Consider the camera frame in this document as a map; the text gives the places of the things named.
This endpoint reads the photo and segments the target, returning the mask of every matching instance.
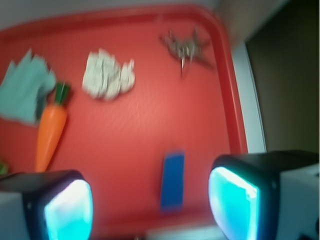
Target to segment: blue rectangular block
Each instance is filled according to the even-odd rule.
[[[161,210],[178,211],[182,209],[184,200],[185,155],[176,153],[168,155],[164,160]]]

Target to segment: light blue rag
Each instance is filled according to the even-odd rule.
[[[7,120],[36,125],[55,88],[55,73],[48,71],[43,58],[29,50],[16,66],[9,64],[0,85],[0,116]]]

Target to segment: carrot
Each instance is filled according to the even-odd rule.
[[[46,171],[57,148],[67,120],[67,110],[63,104],[69,91],[70,85],[58,82],[54,104],[48,105],[42,113],[36,148],[36,172]]]

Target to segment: green object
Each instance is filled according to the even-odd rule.
[[[56,86],[56,76],[46,61],[31,50],[18,65],[9,64],[0,85],[0,117],[28,125],[39,122],[47,96]]]
[[[0,160],[0,175],[7,174],[8,171],[9,171],[8,165]]]
[[[55,100],[54,103],[62,106],[70,92],[70,84],[66,82],[58,82],[56,84]]]

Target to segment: metal scissors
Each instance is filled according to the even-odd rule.
[[[160,40],[167,46],[171,55],[181,61],[181,74],[184,73],[186,60],[189,60],[188,67],[195,61],[207,68],[214,69],[214,66],[202,54],[202,49],[209,46],[211,42],[209,40],[199,41],[197,27],[194,29],[192,37],[183,41],[179,40],[172,30],[169,30],[169,36],[162,34]]]

